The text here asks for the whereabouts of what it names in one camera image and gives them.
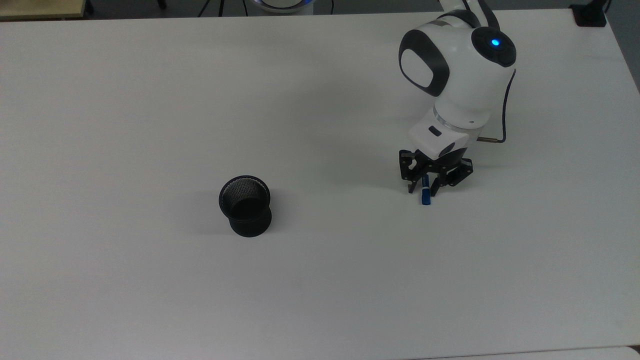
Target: white plastic casing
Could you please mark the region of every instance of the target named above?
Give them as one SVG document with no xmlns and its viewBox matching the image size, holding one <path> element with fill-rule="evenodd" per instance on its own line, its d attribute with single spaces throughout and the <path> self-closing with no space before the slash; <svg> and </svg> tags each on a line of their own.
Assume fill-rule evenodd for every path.
<svg viewBox="0 0 640 360">
<path fill-rule="evenodd" d="M 484 16 L 484 12 L 480 7 L 480 4 L 477 0 L 438 0 L 445 13 L 448 13 L 451 10 L 466 10 L 465 2 L 469 6 L 469 10 L 471 10 L 478 20 L 480 21 L 480 26 L 488 26 L 488 21 Z"/>
<path fill-rule="evenodd" d="M 300 3 L 301 0 L 262 0 L 262 2 L 274 8 L 290 8 Z"/>
<path fill-rule="evenodd" d="M 443 22 L 461 28 L 443 26 Z M 449 67 L 449 78 L 434 108 L 409 132 L 409 139 L 420 151 L 437 159 L 450 144 L 454 147 L 447 152 L 468 147 L 477 139 L 492 108 L 504 100 L 515 64 L 503 67 L 478 53 L 471 40 L 474 29 L 455 17 L 442 17 L 416 30 L 431 39 Z M 429 85 L 433 72 L 413 51 L 405 50 L 401 63 L 412 81 Z M 441 134 L 434 135 L 431 126 Z"/>
</svg>

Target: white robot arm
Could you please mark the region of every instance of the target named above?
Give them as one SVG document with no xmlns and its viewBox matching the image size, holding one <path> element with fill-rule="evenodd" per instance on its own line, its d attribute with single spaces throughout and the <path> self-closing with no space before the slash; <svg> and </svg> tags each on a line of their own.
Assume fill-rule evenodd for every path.
<svg viewBox="0 0 640 360">
<path fill-rule="evenodd" d="M 399 50 L 403 75 L 436 97 L 409 132 L 417 150 L 401 151 L 401 175 L 412 192 L 427 172 L 437 173 L 432 195 L 473 171 L 471 161 L 462 157 L 503 100 L 516 62 L 513 42 L 499 30 L 484 0 L 440 1 L 447 12 L 407 32 Z M 413 160 L 416 165 L 409 169 Z"/>
</svg>

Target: black circular cap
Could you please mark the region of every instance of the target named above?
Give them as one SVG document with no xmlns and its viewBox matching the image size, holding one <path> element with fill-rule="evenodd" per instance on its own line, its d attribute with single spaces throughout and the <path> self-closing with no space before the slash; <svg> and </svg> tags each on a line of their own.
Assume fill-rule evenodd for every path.
<svg viewBox="0 0 640 360">
<path fill-rule="evenodd" d="M 477 28 L 471 33 L 471 42 L 480 55 L 500 66 L 509 67 L 516 62 L 516 47 L 500 30 Z"/>
</svg>

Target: black cable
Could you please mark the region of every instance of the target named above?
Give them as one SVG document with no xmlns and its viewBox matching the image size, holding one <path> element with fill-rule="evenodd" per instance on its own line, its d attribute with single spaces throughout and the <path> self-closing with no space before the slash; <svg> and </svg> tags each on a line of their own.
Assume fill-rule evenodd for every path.
<svg viewBox="0 0 640 360">
<path fill-rule="evenodd" d="M 507 140 L 507 99 L 509 98 L 509 89 L 511 88 L 511 83 L 513 82 L 513 78 L 516 76 L 516 70 L 513 69 L 513 75 L 511 75 L 511 80 L 509 80 L 509 85 L 507 85 L 507 90 L 504 92 L 504 102 L 502 103 L 502 140 L 498 140 L 499 143 L 503 143 Z"/>
<path fill-rule="evenodd" d="M 202 16 L 202 13 L 204 13 L 204 10 L 207 8 L 207 5 L 209 4 L 210 0 L 207 0 L 206 3 L 204 3 L 204 6 L 202 7 L 202 10 L 200 10 L 200 13 L 198 14 L 198 17 Z"/>
</svg>

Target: wooden surface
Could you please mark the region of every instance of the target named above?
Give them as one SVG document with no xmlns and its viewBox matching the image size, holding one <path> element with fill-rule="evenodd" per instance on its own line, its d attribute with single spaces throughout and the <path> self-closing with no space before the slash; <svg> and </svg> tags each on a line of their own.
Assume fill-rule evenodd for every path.
<svg viewBox="0 0 640 360">
<path fill-rule="evenodd" d="M 637 343 L 640 96 L 611 28 L 497 12 L 508 140 L 422 206 L 397 154 L 433 98 L 397 50 L 437 16 L 0 24 L 0 357 Z M 218 207 L 243 174 L 272 194 L 253 239 Z"/>
<path fill-rule="evenodd" d="M 0 20 L 82 17 L 85 0 L 0 0 Z"/>
</svg>

